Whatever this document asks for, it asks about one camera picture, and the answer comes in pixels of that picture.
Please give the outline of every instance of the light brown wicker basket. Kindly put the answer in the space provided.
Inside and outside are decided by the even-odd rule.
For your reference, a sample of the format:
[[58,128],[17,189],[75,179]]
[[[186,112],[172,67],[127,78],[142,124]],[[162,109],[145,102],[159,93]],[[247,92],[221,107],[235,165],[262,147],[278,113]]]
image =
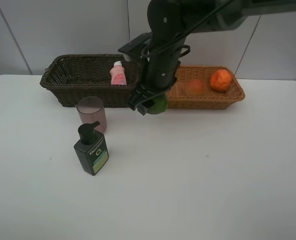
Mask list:
[[[232,76],[232,84],[226,92],[217,92],[210,87],[210,78],[218,69],[229,71]],[[167,93],[170,109],[226,109],[231,104],[242,101],[245,98],[242,87],[234,74],[224,66],[195,66],[183,65],[176,73],[177,82]],[[206,84],[206,92],[200,97],[186,96],[184,83],[191,79],[200,79]]]

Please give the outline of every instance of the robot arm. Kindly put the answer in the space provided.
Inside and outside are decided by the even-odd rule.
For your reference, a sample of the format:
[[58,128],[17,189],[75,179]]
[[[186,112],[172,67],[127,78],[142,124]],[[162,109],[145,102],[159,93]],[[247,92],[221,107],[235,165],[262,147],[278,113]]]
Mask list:
[[247,16],[296,11],[296,0],[151,0],[144,33],[119,49],[127,61],[140,63],[140,79],[128,104],[145,115],[153,98],[176,82],[180,57],[191,33],[234,30]]

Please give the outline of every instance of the bottle label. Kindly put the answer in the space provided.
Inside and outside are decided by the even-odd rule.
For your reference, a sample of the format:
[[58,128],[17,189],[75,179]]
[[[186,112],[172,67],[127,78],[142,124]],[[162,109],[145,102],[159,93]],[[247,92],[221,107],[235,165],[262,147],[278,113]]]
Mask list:
[[104,137],[89,151],[89,157],[93,164],[93,170],[96,174],[107,162],[109,154]]
[[112,85],[127,85],[126,79],[124,78],[124,74],[119,73],[111,82]]

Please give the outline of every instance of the black cable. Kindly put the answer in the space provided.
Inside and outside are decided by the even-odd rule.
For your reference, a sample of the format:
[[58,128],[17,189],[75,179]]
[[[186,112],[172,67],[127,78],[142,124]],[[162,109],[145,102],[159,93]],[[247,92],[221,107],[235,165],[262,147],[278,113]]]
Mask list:
[[180,58],[184,57],[185,55],[188,55],[191,52],[191,47],[189,45],[183,45],[181,47],[181,50],[182,49],[186,49],[186,51],[180,54]]
[[186,30],[184,33],[182,33],[181,35],[175,37],[173,40],[169,41],[167,44],[165,44],[164,46],[162,46],[159,50],[156,50],[153,53],[150,54],[145,54],[146,50],[148,49],[148,46],[146,46],[142,51],[141,51],[141,56],[145,59],[151,57],[151,56],[155,56],[155,55],[159,55],[161,53],[163,53],[165,50],[169,49],[170,47],[172,47],[172,45],[174,45],[175,43],[177,43],[178,41],[182,40],[183,38],[186,38],[189,34],[191,34],[195,29],[199,28],[200,26],[202,26],[203,24],[206,24],[207,21],[209,19],[211,19],[215,14],[217,14],[219,11],[221,11],[223,8],[225,8],[227,5],[229,5],[230,3],[232,3],[234,0],[229,0],[226,1],[225,3],[221,4],[220,6],[216,7],[215,9],[213,9],[211,12],[209,12],[204,18],[202,18],[200,21],[198,21],[196,24],[194,24],[190,29]]

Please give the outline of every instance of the pink bottle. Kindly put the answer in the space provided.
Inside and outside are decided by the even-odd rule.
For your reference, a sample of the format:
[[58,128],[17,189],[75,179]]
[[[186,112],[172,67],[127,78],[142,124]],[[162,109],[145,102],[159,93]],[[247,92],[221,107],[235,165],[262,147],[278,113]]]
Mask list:
[[127,85],[124,68],[121,61],[116,61],[114,67],[110,70],[112,85]]

